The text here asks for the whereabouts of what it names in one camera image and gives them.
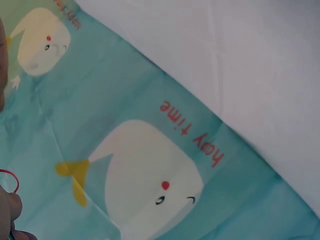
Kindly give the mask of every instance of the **text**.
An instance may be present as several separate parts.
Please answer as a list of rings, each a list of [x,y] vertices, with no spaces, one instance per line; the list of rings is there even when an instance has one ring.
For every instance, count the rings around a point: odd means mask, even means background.
[[[169,101],[164,101],[163,104],[160,106],[160,110],[162,112],[167,113],[167,117],[176,124],[174,126],[174,130],[180,128],[181,136],[188,135],[188,131],[192,127],[192,123],[188,123],[186,118],[183,117],[182,113],[179,112],[174,106],[171,105]]]
[[[76,30],[79,30],[82,25],[80,20],[77,18],[75,12],[70,10],[63,0],[53,0],[60,11],[66,16],[66,18],[72,23]]]
[[[220,153],[220,149],[218,149],[213,143],[205,141],[204,138],[206,138],[208,133],[204,133],[195,139],[192,140],[192,142],[196,143],[197,147],[206,155],[211,156],[211,159],[213,161],[212,167],[214,168],[223,158],[224,154]]]

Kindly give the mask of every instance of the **cartoon character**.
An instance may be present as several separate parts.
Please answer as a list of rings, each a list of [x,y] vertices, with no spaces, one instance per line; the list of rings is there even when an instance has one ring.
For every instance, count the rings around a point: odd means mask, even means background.
[[[88,168],[108,155],[112,158],[102,172],[106,177],[101,198],[123,240],[161,236],[181,222],[201,196],[204,183],[193,160],[152,125],[129,120],[115,128],[87,160],[56,166],[60,176],[73,176],[73,194],[81,206],[87,204]]]
[[[63,23],[46,8],[30,11],[7,38],[8,47],[12,38],[22,33],[17,61],[31,76],[49,72],[68,49],[71,36]],[[12,89],[18,88],[20,77],[10,80]]]

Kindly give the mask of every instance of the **cartoon eye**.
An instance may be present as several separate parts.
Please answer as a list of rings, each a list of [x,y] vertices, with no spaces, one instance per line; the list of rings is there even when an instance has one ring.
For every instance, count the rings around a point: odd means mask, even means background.
[[[165,200],[165,196],[161,196],[159,197],[156,201],[155,201],[155,205],[159,205],[162,204]]]
[[[196,198],[194,196],[188,196],[187,199],[192,199],[192,204],[195,204]]]

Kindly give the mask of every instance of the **white sheet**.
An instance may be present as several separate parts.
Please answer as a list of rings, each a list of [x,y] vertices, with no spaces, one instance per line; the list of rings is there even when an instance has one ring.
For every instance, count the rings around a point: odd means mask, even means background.
[[[240,133],[320,216],[316,0],[77,0]]]

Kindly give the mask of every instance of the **red cheek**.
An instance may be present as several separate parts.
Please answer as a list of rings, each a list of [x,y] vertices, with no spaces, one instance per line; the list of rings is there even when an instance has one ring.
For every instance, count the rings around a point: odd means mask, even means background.
[[[166,191],[170,187],[170,183],[168,181],[163,181],[161,187]]]

